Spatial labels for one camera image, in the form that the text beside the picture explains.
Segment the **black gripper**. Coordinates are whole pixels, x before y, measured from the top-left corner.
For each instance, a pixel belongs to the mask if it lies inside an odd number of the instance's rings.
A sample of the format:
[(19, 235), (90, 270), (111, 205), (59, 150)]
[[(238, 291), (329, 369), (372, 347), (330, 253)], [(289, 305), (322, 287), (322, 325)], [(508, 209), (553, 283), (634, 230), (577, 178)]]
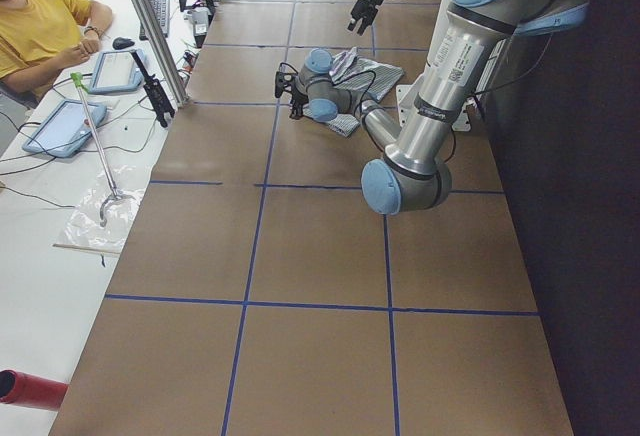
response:
[(297, 88), (292, 87), (289, 91), (290, 94), (290, 114), (289, 118), (293, 120), (302, 120), (305, 117), (304, 107), (309, 103), (308, 96), (299, 91)]
[(351, 10), (351, 18), (347, 29), (349, 31), (353, 31), (357, 25), (357, 21), (361, 21), (357, 34), (363, 35), (371, 26), (371, 21), (375, 19), (378, 7), (383, 3), (383, 1), (384, 0), (357, 0)]

